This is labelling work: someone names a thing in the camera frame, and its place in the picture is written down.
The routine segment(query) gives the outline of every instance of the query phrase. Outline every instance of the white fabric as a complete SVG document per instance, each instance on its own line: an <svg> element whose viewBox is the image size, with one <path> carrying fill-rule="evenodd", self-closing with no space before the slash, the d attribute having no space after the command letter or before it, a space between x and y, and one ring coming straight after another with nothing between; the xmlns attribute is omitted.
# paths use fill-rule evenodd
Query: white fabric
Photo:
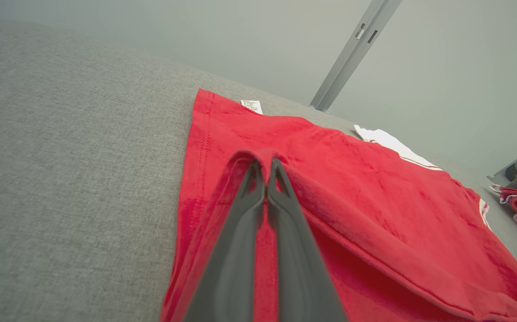
<svg viewBox="0 0 517 322"><path fill-rule="evenodd" d="M354 126L354 128L356 133L360 135L364 141L379 143L386 148L392 149L393 151L399 153L399 157L405 161L420 165L427 169L442 171L439 167L424 159L424 157L420 157L411 151L410 148L406 147L403 143L401 143L401 141L396 139L395 136L390 135L383 130L367 130L357 125Z"/></svg>

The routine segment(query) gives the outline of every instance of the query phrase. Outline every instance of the white care label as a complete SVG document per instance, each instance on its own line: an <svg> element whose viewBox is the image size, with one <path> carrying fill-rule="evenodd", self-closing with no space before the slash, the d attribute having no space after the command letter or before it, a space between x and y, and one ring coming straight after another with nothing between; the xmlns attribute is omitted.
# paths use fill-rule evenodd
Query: white care label
<svg viewBox="0 0 517 322"><path fill-rule="evenodd" d="M260 107L260 101L250 101L250 100L240 100L242 106L248 108L249 110L253 110L258 114L262 114L262 108Z"/></svg>

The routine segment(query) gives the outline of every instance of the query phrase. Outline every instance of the gray wall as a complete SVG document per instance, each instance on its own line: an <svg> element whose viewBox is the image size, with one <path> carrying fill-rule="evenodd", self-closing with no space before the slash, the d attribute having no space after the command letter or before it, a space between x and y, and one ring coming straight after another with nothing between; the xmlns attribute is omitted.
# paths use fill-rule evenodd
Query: gray wall
<svg viewBox="0 0 517 322"><path fill-rule="evenodd" d="M404 0L329 112L496 173L517 157L517 0Z"/></svg>
<svg viewBox="0 0 517 322"><path fill-rule="evenodd" d="M0 0L0 18L123 43L309 104L369 3Z"/></svg>

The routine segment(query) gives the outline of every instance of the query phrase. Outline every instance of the metal frame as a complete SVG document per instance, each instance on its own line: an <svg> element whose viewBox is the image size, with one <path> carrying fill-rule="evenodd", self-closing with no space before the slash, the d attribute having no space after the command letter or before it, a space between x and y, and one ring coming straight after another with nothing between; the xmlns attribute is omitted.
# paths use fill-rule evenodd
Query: metal frame
<svg viewBox="0 0 517 322"><path fill-rule="evenodd" d="M323 112L330 108L330 105L360 65L367 51L375 43L401 1L372 0L362 20L358 23L338 59L336 59L334 66L322 82L312 102L310 102L310 106Z"/></svg>

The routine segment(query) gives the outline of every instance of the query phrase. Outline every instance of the gray fabric surface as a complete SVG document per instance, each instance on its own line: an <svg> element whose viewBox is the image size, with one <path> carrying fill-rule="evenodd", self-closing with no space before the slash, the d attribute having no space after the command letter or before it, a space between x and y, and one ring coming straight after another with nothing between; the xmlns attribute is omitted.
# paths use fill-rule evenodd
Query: gray fabric surface
<svg viewBox="0 0 517 322"><path fill-rule="evenodd" d="M157 320L199 87L260 100L265 114L353 130L160 57L0 22L0 321ZM481 194L517 257L517 226L483 189L489 182L416 152Z"/></svg>

